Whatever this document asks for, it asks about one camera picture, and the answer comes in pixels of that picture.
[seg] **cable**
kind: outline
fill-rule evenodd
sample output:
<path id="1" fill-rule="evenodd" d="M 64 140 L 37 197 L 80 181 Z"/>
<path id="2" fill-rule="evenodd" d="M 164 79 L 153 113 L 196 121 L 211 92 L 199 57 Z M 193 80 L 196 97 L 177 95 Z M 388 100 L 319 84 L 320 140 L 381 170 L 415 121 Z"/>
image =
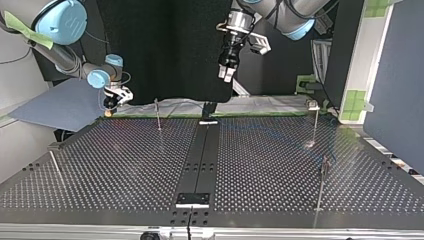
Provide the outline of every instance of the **cable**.
<path id="1" fill-rule="evenodd" d="M 245 40 L 246 40 L 246 38 L 248 38 L 249 36 L 250 36 L 250 34 L 252 34 L 252 32 L 253 32 L 253 30 L 255 30 L 255 26 L 256 26 L 256 18 L 255 18 L 255 16 L 252 16 L 252 25 L 251 25 L 251 27 L 250 27 L 250 30 L 249 30 L 249 32 L 245 35 L 245 36 L 243 36 L 241 39 L 240 39 L 240 41 L 239 42 L 236 42 L 236 43 L 234 43 L 234 44 L 232 44 L 232 45 L 230 45 L 228 48 L 232 48 L 232 47 L 235 47 L 235 46 L 237 46 L 237 45 L 240 45 L 240 44 L 242 44 Z"/>
<path id="2" fill-rule="evenodd" d="M 70 70 L 63 70 L 63 69 L 61 70 L 66 75 L 72 75 L 75 72 L 78 72 L 78 79 L 81 80 L 82 77 L 84 76 L 83 62 L 72 48 L 70 48 L 69 46 L 65 46 L 65 48 L 74 57 L 74 67 Z"/>
<path id="3" fill-rule="evenodd" d="M 315 69 L 317 69 L 317 71 L 318 71 L 318 64 L 317 64 L 317 61 L 315 61 L 315 48 L 314 48 L 314 46 L 312 46 L 312 62 L 313 62 L 313 64 L 314 64 L 314 68 L 315 68 Z M 330 96 L 328 95 L 327 90 L 325 89 L 324 82 L 322 81 L 321 76 L 320 76 L 319 74 L 317 74 L 317 78 L 318 78 L 318 82 L 319 82 L 319 83 L 321 84 L 321 86 L 322 86 L 322 90 L 324 91 L 325 96 L 327 97 L 327 99 L 328 99 L 328 101 L 330 102 L 330 104 L 331 104 L 331 105 L 333 105 L 333 108 L 334 108 L 334 110 L 335 110 L 335 111 L 336 111 L 336 113 L 337 113 L 337 117 L 339 117 L 339 116 L 340 116 L 340 112 L 339 112 L 339 110 L 336 108 L 336 105 L 334 105 L 333 101 L 331 101 L 331 98 L 330 98 Z"/>
<path id="4" fill-rule="evenodd" d="M 128 79 L 125 82 L 120 83 L 119 86 L 122 86 L 122 85 L 125 85 L 125 84 L 129 83 L 131 81 L 131 79 L 132 79 L 132 76 L 131 76 L 131 74 L 129 72 L 122 71 L 122 73 L 123 74 L 126 74 L 128 76 Z"/>
<path id="5" fill-rule="evenodd" d="M 100 38 L 97 38 L 97 37 L 95 37 L 95 36 L 91 35 L 91 33 L 87 32 L 87 31 L 85 31 L 85 33 L 86 33 L 88 36 L 90 36 L 92 39 L 94 39 L 94 40 L 97 40 L 97 41 L 102 42 L 102 43 L 109 44 L 109 42 L 108 42 L 108 41 L 103 40 L 103 39 L 100 39 Z"/>
<path id="6" fill-rule="evenodd" d="M 275 11 L 274 29 L 277 29 L 278 15 L 280 15 L 280 4 L 283 2 L 283 0 L 275 0 L 275 1 L 276 1 L 277 10 Z"/>
<path id="7" fill-rule="evenodd" d="M 339 4 L 339 0 L 337 0 L 336 2 L 334 2 L 334 4 L 333 5 L 331 5 L 331 7 L 329 7 L 323 14 L 321 14 L 321 15 L 318 15 L 318 16 L 306 16 L 306 15 L 303 15 L 303 14 L 301 14 L 300 12 L 298 12 L 297 10 L 296 10 L 296 8 L 294 7 L 294 5 L 293 5 L 293 0 L 284 0 L 284 4 L 286 4 L 286 6 L 287 6 L 287 8 L 288 9 L 290 9 L 290 11 L 294 14 L 294 15 L 296 15 L 297 17 L 299 17 L 299 18 L 302 18 L 302 19 L 306 19 L 306 20 L 309 20 L 309 19 L 318 19 L 318 18 L 322 18 L 322 17 L 324 17 L 325 15 L 327 15 L 329 12 L 331 12 L 336 6 L 337 6 L 337 4 Z"/>
<path id="8" fill-rule="evenodd" d="M 25 55 L 23 55 L 22 57 L 20 57 L 20 58 L 17 58 L 17 59 L 15 59 L 15 60 L 10 60 L 10 61 L 6 61 L 6 62 L 0 62 L 0 65 L 2 65 L 2 64 L 9 64 L 9 63 L 14 63 L 14 62 L 18 62 L 18 61 L 20 61 L 20 60 L 22 60 L 22 59 L 24 59 L 24 58 L 26 58 L 26 57 L 28 57 L 28 55 L 29 55 L 29 53 L 31 52 L 31 48 L 28 48 L 28 51 L 25 53 Z"/>

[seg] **robotic arm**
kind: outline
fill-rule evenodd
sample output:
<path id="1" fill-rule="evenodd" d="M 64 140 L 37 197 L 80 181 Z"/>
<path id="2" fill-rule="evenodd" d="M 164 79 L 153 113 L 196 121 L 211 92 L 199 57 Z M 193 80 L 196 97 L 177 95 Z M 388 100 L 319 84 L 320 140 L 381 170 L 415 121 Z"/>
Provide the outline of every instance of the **robotic arm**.
<path id="1" fill-rule="evenodd" d="M 96 66 L 82 62 L 75 52 L 67 47 L 82 37 L 87 25 L 86 10 L 79 1 L 0 0 L 0 16 L 4 18 L 6 11 L 16 16 L 31 30 L 53 40 L 51 49 L 29 39 L 28 43 L 54 63 L 58 71 L 87 79 L 94 88 L 104 89 L 106 116 L 111 116 L 119 106 L 133 99 L 131 91 L 121 82 L 124 61 L 120 56 L 107 55 L 105 63 L 102 66 Z M 14 32 L 5 26 L 2 28 L 8 32 Z"/>
<path id="2" fill-rule="evenodd" d="M 249 43 L 254 53 L 271 50 L 265 36 L 253 33 L 255 14 L 267 19 L 284 36 L 299 40 L 313 27 L 313 16 L 330 0 L 234 0 L 225 23 L 217 30 L 226 32 L 219 57 L 219 78 L 231 82 L 240 64 L 239 53 Z"/>

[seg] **black backdrop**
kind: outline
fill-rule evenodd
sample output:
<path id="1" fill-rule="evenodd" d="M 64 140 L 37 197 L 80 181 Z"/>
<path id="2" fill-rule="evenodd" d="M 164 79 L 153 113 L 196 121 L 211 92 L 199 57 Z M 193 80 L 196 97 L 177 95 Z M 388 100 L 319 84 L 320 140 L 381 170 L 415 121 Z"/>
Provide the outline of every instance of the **black backdrop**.
<path id="1" fill-rule="evenodd" d="M 226 102 L 232 85 L 220 80 L 223 34 L 216 31 L 231 0 L 98 0 L 112 52 L 132 74 L 131 104 L 185 97 Z"/>

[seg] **perforated metal table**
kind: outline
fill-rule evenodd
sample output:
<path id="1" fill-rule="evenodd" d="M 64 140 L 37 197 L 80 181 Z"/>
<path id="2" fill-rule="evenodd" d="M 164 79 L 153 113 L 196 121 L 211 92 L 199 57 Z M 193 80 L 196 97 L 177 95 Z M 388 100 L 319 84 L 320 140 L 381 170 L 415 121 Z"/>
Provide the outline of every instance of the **perforated metal table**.
<path id="1" fill-rule="evenodd" d="M 313 121 L 100 120 L 0 185 L 0 223 L 424 230 L 422 185 L 332 118 L 314 137 Z M 177 209 L 180 193 L 209 208 Z"/>

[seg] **metal plate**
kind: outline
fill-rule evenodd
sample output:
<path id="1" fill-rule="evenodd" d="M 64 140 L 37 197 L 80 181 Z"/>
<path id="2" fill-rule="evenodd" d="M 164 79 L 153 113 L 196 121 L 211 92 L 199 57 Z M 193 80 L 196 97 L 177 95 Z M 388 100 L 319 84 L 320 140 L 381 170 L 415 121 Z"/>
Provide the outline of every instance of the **metal plate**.
<path id="1" fill-rule="evenodd" d="M 314 138 L 313 121 L 221 120 L 208 226 L 424 229 L 423 186 L 331 119 Z M 332 167 L 317 215 L 323 158 Z"/>
<path id="2" fill-rule="evenodd" d="M 19 217 L 27 212 L 28 218 L 0 220 L 122 224 L 128 216 L 124 222 L 169 225 L 196 124 L 166 119 L 159 131 L 154 119 L 101 121 L 55 154 L 61 172 L 47 157 L 1 188 L 2 210 Z"/>

